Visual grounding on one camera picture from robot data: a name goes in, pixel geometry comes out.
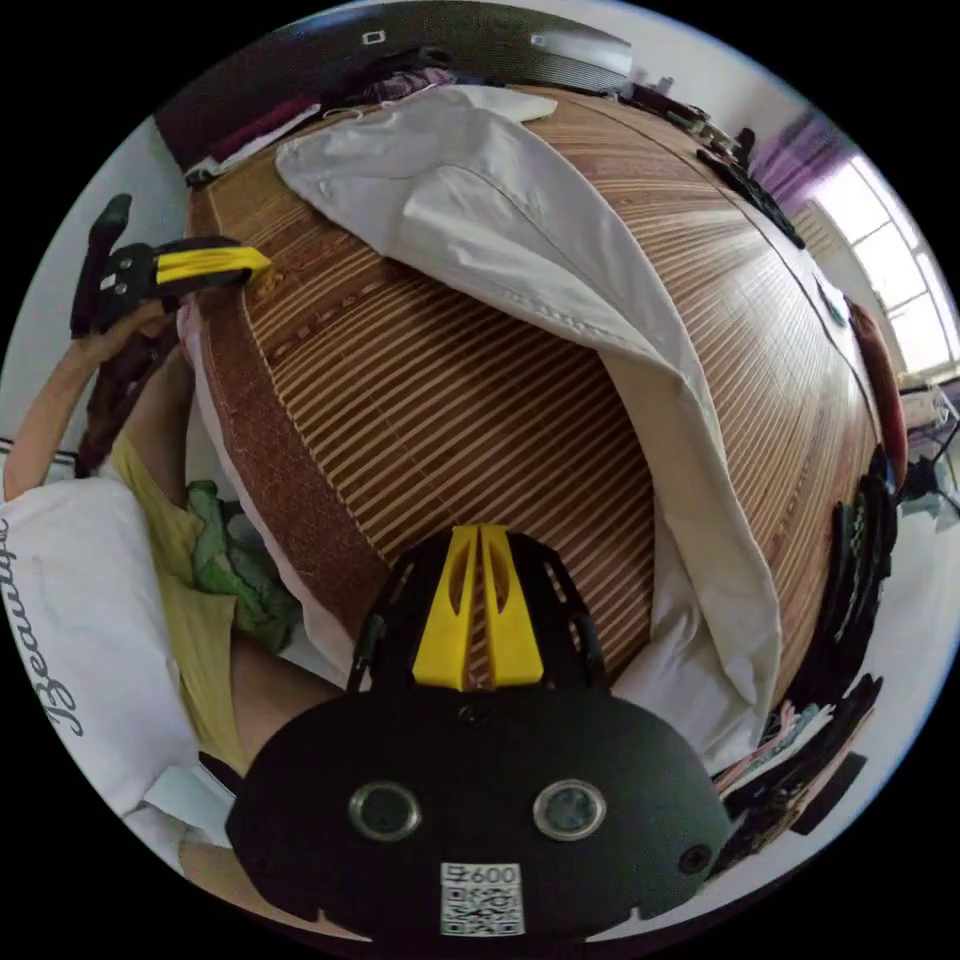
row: white shirt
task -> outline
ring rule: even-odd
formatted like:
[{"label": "white shirt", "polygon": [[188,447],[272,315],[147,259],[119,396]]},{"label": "white shirt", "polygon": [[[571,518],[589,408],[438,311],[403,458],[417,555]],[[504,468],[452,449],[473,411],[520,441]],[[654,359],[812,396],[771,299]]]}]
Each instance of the white shirt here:
[{"label": "white shirt", "polygon": [[77,766],[182,873],[186,824],[144,801],[198,761],[146,522],[117,480],[64,480],[0,504],[0,594],[31,686]]}]

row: leg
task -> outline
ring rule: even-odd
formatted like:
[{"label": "leg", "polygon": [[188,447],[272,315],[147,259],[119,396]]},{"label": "leg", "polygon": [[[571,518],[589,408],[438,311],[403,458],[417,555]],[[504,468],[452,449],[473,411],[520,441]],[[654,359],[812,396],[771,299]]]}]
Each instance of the leg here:
[{"label": "leg", "polygon": [[238,630],[233,631],[230,681],[237,736],[248,764],[294,717],[343,692],[322,677],[268,653],[256,639]]},{"label": "leg", "polygon": [[178,345],[147,381],[124,426],[147,472],[180,508],[187,503],[187,424],[193,388],[193,369]]}]

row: screw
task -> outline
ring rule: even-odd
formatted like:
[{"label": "screw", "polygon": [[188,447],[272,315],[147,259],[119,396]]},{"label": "screw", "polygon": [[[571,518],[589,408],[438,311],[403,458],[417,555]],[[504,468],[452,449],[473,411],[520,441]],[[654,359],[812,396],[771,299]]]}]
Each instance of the screw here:
[{"label": "screw", "polygon": [[457,711],[457,719],[468,727],[482,727],[487,722],[487,713],[468,705]]},{"label": "screw", "polygon": [[710,848],[705,843],[698,843],[689,850],[684,851],[680,857],[680,872],[687,876],[700,873],[710,862]]}]

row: green cloth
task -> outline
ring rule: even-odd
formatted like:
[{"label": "green cloth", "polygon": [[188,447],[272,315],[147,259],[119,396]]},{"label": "green cloth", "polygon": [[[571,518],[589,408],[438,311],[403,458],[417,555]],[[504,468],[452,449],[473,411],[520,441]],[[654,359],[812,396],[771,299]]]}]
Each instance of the green cloth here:
[{"label": "green cloth", "polygon": [[272,653],[290,642],[290,629],[300,619],[300,605],[280,582],[266,556],[243,547],[227,529],[226,505],[217,485],[197,480],[187,487],[191,513],[203,522],[193,549],[197,588],[237,598],[237,626],[257,637]]}]

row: hand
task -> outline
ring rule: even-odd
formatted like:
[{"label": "hand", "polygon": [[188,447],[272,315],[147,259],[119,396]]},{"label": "hand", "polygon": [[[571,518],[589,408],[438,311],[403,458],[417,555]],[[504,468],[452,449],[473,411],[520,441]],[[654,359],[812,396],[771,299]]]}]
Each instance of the hand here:
[{"label": "hand", "polygon": [[158,300],[147,300],[105,333],[91,333],[74,340],[70,349],[84,364],[99,367],[101,363],[112,360],[138,330],[159,333],[166,317]]}]

